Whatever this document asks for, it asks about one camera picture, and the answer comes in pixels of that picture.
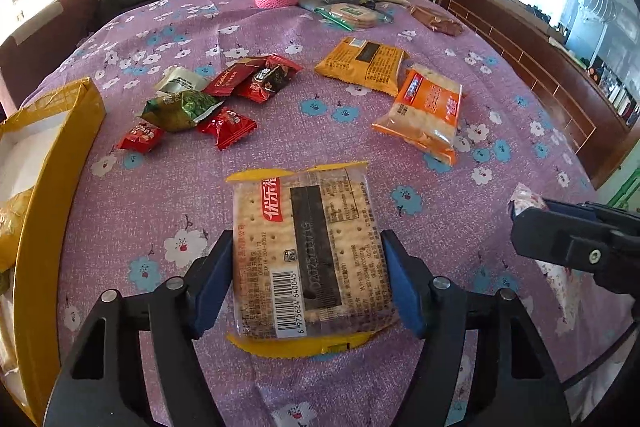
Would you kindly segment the brown snack wrapper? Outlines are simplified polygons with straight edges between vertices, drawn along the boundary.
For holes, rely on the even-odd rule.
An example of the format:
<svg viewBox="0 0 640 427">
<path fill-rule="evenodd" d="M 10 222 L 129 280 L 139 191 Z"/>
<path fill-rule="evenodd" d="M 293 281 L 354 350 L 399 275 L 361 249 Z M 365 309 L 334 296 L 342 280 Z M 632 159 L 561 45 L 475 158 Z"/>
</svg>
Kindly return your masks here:
<svg viewBox="0 0 640 427">
<path fill-rule="evenodd" d="M 463 34 L 464 28 L 459 22 L 439 12 L 417 5 L 413 5 L 409 12 L 413 18 L 428 29 L 431 29 L 431 31 L 450 37 L 457 37 Z"/>
</svg>

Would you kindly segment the orange soda cracker packet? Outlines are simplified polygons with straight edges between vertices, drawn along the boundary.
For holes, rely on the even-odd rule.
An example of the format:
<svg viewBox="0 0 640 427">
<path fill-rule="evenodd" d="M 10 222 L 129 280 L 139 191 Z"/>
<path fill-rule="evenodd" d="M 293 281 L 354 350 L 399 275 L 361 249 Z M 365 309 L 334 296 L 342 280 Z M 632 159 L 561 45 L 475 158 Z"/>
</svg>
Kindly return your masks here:
<svg viewBox="0 0 640 427">
<path fill-rule="evenodd" d="M 462 98 L 461 83 L 414 63 L 390 110 L 371 127 L 403 139 L 451 167 L 457 160 L 454 140 Z"/>
</svg>

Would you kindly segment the small red candy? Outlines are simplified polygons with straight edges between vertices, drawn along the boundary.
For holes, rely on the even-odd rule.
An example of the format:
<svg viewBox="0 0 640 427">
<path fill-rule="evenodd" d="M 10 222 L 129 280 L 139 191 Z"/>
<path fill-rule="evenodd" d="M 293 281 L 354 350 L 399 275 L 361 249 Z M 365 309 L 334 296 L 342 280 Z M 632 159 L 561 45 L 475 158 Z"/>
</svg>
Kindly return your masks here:
<svg viewBox="0 0 640 427">
<path fill-rule="evenodd" d="M 165 131 L 146 121 L 137 122 L 117 143 L 119 150 L 133 150 L 140 154 L 151 152 L 162 142 Z"/>
<path fill-rule="evenodd" d="M 257 129 L 253 119 L 224 106 L 196 126 L 196 130 L 215 139 L 218 150 L 225 150 Z"/>
</svg>

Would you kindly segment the red chocolate candy packet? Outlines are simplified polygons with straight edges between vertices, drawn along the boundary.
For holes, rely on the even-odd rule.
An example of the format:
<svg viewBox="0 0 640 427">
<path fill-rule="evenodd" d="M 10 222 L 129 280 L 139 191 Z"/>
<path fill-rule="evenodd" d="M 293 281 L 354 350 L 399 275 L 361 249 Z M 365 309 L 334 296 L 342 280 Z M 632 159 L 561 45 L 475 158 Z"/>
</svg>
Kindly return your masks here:
<svg viewBox="0 0 640 427">
<path fill-rule="evenodd" d="M 267 59 L 263 56 L 241 58 L 214 78 L 203 89 L 203 93 L 215 98 L 228 98 L 236 87 L 261 70 L 266 62 Z"/>
</svg>

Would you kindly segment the wooden tv cabinet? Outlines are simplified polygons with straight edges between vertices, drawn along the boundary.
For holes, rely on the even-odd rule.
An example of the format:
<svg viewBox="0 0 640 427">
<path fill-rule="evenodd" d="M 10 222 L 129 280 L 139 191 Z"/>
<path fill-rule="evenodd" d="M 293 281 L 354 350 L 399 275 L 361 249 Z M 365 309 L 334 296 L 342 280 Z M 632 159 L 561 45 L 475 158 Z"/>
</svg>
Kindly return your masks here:
<svg viewBox="0 0 640 427">
<path fill-rule="evenodd" d="M 639 139 L 613 103 L 567 53 L 540 29 L 498 0 L 432 0 L 462 18 L 534 92 L 568 134 L 593 185 L 605 184 Z"/>
</svg>

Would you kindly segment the small red candy left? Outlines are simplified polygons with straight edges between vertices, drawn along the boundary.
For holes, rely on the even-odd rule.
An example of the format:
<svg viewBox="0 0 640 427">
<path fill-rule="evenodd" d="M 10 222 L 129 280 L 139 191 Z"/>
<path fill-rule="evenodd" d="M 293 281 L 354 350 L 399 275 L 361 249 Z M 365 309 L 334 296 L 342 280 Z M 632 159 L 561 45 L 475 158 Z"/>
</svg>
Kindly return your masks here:
<svg viewBox="0 0 640 427">
<path fill-rule="evenodd" d="M 146 121 L 137 122 L 117 143 L 119 150 L 133 150 L 140 154 L 151 152 L 162 142 L 165 131 Z"/>
</svg>

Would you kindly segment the yellow snack packet in tray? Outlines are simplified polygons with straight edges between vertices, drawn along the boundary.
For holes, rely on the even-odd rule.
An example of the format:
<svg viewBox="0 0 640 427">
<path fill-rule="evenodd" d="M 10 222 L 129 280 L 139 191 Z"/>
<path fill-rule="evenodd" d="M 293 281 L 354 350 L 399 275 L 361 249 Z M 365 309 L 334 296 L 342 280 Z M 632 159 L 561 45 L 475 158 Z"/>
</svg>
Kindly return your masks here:
<svg viewBox="0 0 640 427">
<path fill-rule="evenodd" d="M 15 265 L 32 187 L 12 196 L 0 208 L 0 272 Z"/>
</svg>

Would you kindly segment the small red candy right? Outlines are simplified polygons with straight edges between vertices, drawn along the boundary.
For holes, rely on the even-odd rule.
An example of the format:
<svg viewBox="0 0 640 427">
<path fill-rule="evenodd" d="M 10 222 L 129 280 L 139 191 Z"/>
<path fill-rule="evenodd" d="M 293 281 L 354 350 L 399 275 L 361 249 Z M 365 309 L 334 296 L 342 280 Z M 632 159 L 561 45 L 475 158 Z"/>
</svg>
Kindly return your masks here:
<svg viewBox="0 0 640 427">
<path fill-rule="evenodd" d="M 257 129 L 253 119 L 224 106 L 196 126 L 196 130 L 215 139 L 218 150 L 225 150 Z"/>
</svg>

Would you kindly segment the dark red candy packet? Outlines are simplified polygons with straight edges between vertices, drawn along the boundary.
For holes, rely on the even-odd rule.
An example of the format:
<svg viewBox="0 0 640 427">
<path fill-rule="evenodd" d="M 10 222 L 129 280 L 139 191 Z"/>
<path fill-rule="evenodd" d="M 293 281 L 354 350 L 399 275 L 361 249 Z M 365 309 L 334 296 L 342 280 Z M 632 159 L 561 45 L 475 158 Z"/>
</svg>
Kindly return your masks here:
<svg viewBox="0 0 640 427">
<path fill-rule="evenodd" d="M 284 89 L 302 69 L 302 66 L 280 55 L 267 55 L 264 57 L 264 64 L 241 82 L 234 93 L 248 101 L 266 103 Z"/>
</svg>

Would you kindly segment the orange yellow biscuit packet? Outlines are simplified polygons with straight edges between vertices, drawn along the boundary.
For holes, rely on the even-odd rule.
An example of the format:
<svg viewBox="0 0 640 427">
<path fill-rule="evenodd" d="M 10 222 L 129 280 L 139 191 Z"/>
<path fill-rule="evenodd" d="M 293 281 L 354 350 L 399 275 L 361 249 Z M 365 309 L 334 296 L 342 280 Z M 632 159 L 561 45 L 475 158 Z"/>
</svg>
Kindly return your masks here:
<svg viewBox="0 0 640 427">
<path fill-rule="evenodd" d="M 378 91 L 395 98 L 400 66 L 409 55 L 396 46 L 364 39 L 345 38 L 314 71 L 326 78 Z"/>
</svg>

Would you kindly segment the yellow rimmed white tray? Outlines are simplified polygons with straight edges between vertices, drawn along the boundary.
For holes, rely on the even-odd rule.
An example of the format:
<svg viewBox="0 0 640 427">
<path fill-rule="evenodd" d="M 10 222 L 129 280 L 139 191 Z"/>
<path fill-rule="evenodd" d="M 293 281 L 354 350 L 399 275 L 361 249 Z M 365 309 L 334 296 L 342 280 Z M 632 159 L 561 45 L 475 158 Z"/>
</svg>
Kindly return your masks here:
<svg viewBox="0 0 640 427">
<path fill-rule="evenodd" d="M 105 108 L 82 78 L 1 125 L 1 205 L 32 187 L 15 265 L 1 273 L 1 387 L 35 425 L 58 371 L 58 273 L 76 188 Z"/>
</svg>

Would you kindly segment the white small snack packet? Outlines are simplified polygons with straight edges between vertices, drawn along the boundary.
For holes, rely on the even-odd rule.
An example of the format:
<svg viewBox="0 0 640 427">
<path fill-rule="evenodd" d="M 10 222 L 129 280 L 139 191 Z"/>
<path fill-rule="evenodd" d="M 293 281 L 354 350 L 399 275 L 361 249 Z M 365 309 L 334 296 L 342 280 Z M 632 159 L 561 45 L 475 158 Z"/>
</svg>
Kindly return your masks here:
<svg viewBox="0 0 640 427">
<path fill-rule="evenodd" d="M 183 91 L 202 91 L 208 84 L 209 80 L 196 72 L 191 72 L 181 66 L 172 66 L 154 86 L 154 90 L 165 94 L 175 94 Z"/>
</svg>

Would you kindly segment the green garlic pea packet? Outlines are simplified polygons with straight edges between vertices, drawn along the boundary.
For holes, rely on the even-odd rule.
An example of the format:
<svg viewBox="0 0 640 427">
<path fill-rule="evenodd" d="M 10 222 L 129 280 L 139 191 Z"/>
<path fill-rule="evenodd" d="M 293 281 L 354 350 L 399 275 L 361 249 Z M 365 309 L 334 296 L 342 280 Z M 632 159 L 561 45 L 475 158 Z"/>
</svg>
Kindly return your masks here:
<svg viewBox="0 0 640 427">
<path fill-rule="evenodd" d="M 152 98 L 145 103 L 140 117 L 167 132 L 183 132 L 195 128 L 215 113 L 224 101 L 213 95 L 186 90 Z"/>
</svg>

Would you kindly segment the green edged biscuit packet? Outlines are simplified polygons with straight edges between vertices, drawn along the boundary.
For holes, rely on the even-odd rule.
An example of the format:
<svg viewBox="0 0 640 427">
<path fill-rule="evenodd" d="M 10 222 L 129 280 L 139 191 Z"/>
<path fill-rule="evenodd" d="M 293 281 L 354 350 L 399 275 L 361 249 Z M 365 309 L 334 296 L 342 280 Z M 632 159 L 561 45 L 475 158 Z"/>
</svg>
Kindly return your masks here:
<svg viewBox="0 0 640 427">
<path fill-rule="evenodd" d="M 381 12 L 350 3 L 320 5 L 314 9 L 314 12 L 347 30 L 372 28 L 388 24 L 393 20 Z"/>
</svg>

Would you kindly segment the yellow edged soda cracker packet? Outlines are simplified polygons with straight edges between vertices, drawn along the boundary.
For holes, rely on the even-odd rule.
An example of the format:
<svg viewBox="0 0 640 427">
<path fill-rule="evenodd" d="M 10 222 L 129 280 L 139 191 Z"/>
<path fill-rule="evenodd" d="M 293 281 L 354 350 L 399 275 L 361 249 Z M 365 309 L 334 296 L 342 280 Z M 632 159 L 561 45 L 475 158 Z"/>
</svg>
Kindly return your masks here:
<svg viewBox="0 0 640 427">
<path fill-rule="evenodd" d="M 364 161 L 250 169 L 233 188 L 238 348 L 298 359 L 358 348 L 398 319 Z"/>
</svg>

